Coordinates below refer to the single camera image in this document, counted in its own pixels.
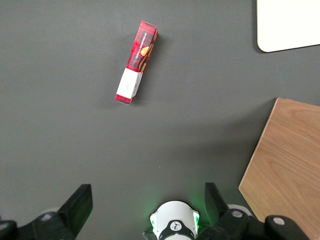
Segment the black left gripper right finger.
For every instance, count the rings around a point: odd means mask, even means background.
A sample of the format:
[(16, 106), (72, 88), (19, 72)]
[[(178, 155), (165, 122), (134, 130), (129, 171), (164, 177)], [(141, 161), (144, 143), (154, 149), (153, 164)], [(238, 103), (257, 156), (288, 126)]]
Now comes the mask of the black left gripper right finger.
[(209, 226), (199, 235), (201, 240), (241, 240), (249, 225), (249, 216), (240, 209), (230, 209), (215, 183), (206, 183), (205, 212)]

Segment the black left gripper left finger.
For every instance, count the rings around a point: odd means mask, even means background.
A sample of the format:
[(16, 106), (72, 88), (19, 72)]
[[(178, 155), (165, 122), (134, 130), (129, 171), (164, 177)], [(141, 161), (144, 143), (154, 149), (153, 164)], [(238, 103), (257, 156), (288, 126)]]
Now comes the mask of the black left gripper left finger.
[(75, 240), (93, 209), (92, 186), (82, 184), (57, 211), (47, 211), (32, 223), (36, 240)]

